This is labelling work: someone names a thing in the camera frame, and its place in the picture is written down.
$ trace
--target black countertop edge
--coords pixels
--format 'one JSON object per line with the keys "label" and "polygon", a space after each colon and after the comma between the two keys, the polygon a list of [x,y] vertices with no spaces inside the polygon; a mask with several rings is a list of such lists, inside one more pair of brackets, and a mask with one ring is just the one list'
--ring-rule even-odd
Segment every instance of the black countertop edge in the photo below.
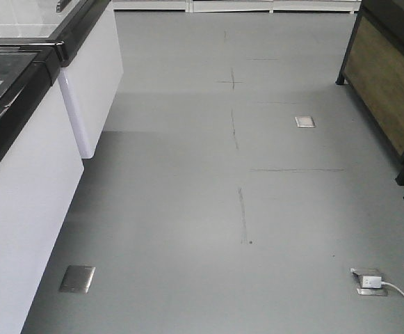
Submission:
{"label": "black countertop edge", "polygon": [[363,0],[362,7],[404,43],[404,8],[392,0]]}
{"label": "black countertop edge", "polygon": [[74,59],[89,33],[111,0],[87,0],[80,3],[47,38],[0,38],[3,47],[53,47],[61,67]]}
{"label": "black countertop edge", "polygon": [[52,47],[23,46],[19,51],[37,52],[38,55],[33,59],[33,63],[41,63],[47,69],[50,76],[51,86],[55,83],[60,74],[60,62],[56,50]]}
{"label": "black countertop edge", "polygon": [[70,23],[61,30],[55,38],[56,47],[63,56],[61,67],[66,67],[72,62],[110,2],[111,0],[87,1]]}
{"label": "black countertop edge", "polygon": [[40,52],[0,99],[0,162],[51,87],[51,64],[43,63],[42,57],[50,58],[52,50],[45,52]]}

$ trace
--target white cabinet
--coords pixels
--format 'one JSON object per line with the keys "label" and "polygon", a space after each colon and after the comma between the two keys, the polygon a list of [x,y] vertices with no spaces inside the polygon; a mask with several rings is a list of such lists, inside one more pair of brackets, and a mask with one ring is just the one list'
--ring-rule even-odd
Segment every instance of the white cabinet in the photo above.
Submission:
{"label": "white cabinet", "polygon": [[0,163],[0,334],[20,333],[82,172],[55,83]]}
{"label": "white cabinet", "polygon": [[93,157],[123,75],[113,5],[110,2],[58,81],[81,157]]}

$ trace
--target wooden cabinet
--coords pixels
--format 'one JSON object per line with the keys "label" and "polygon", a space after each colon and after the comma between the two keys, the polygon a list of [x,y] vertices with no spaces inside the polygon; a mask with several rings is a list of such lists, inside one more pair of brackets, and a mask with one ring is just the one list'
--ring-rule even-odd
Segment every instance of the wooden cabinet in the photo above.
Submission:
{"label": "wooden cabinet", "polygon": [[[404,39],[397,27],[398,17],[404,21],[404,11],[395,16],[392,8],[396,7],[387,6],[389,11],[384,13],[378,3],[362,2],[337,84],[346,79],[366,105],[401,164],[396,181],[404,185]],[[376,16],[377,10],[382,19]],[[393,26],[386,25],[389,18],[395,22]]]}

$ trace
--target stainless steel floor plate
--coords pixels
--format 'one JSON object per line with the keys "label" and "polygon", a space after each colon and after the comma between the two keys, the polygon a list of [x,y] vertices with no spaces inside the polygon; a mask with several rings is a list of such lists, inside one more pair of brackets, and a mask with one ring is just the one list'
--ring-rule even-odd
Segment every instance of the stainless steel floor plate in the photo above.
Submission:
{"label": "stainless steel floor plate", "polygon": [[316,127],[311,116],[296,116],[294,119],[298,127]]}
{"label": "stainless steel floor plate", "polygon": [[94,272],[95,267],[92,266],[68,266],[59,292],[87,294]]}
{"label": "stainless steel floor plate", "polygon": [[386,289],[362,289],[361,287],[357,287],[356,291],[361,296],[381,296],[386,297],[387,290]]}

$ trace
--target floor socket cover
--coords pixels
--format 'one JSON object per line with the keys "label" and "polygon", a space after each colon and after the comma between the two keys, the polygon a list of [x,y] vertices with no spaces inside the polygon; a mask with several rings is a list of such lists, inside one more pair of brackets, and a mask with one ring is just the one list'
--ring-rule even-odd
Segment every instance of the floor socket cover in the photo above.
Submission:
{"label": "floor socket cover", "polygon": [[296,116],[294,119],[298,127],[316,127],[311,116]]}
{"label": "floor socket cover", "polygon": [[92,266],[68,266],[59,292],[87,294],[94,272],[95,267]]}

